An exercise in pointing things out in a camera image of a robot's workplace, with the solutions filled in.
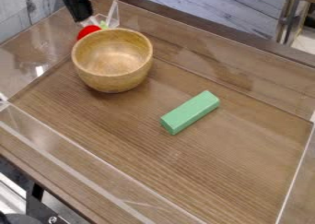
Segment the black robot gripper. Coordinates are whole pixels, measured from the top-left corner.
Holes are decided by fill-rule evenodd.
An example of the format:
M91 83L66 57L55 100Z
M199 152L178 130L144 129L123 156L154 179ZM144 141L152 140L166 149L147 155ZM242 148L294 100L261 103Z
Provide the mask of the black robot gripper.
M94 9L91 0L64 0L64 3L71 12L75 22L79 22L82 19L87 19L92 16Z

